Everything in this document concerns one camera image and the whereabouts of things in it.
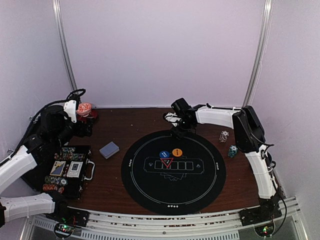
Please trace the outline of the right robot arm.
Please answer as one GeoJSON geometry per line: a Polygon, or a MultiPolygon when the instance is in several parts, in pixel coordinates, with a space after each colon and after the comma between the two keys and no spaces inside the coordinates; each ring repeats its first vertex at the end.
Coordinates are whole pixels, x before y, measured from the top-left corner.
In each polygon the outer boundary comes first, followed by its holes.
{"type": "Polygon", "coordinates": [[[259,206],[239,213],[243,225],[272,221],[282,216],[279,202],[283,197],[275,180],[274,166],[266,143],[265,130],[250,105],[242,108],[219,108],[209,104],[190,106],[184,98],[171,104],[172,113],[163,116],[173,125],[172,132],[183,137],[198,124],[212,124],[231,128],[234,131],[235,145],[245,154],[258,187],[259,206]]]}

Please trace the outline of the blue round blind button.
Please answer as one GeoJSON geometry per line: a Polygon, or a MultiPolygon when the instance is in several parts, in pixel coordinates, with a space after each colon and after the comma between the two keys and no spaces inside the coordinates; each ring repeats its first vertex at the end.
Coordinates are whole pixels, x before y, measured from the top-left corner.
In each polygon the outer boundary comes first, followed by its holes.
{"type": "Polygon", "coordinates": [[[168,151],[166,151],[166,150],[163,150],[163,151],[161,151],[161,152],[159,153],[159,157],[160,157],[161,159],[168,159],[168,158],[170,158],[170,156],[171,156],[171,154],[170,154],[168,151]]]}

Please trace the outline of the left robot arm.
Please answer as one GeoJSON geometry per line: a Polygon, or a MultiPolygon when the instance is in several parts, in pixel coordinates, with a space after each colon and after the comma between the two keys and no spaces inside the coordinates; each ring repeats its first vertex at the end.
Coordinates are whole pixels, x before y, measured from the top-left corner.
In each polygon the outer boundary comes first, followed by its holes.
{"type": "Polygon", "coordinates": [[[78,214],[68,200],[81,196],[91,147],[71,146],[73,137],[89,137],[97,113],[79,114],[75,100],[45,105],[32,118],[16,149],[0,163],[0,188],[22,178],[36,195],[2,197],[0,223],[38,214],[59,222],[76,223],[78,214]]]}

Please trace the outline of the red triangle marker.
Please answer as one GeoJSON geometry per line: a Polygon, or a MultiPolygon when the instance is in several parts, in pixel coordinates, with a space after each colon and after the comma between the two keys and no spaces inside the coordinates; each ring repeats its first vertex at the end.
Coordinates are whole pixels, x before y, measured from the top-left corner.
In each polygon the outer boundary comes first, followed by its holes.
{"type": "Polygon", "coordinates": [[[164,166],[168,169],[170,165],[172,164],[174,158],[160,158],[161,162],[164,164],[164,166]]]}

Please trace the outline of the orange round blind button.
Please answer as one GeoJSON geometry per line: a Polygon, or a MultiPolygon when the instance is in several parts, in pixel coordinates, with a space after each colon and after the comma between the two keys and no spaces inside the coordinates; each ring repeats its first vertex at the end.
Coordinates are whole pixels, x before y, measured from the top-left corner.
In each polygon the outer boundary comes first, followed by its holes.
{"type": "Polygon", "coordinates": [[[183,155],[183,151],[180,148],[175,148],[172,150],[172,155],[175,157],[181,157],[183,155]]]}

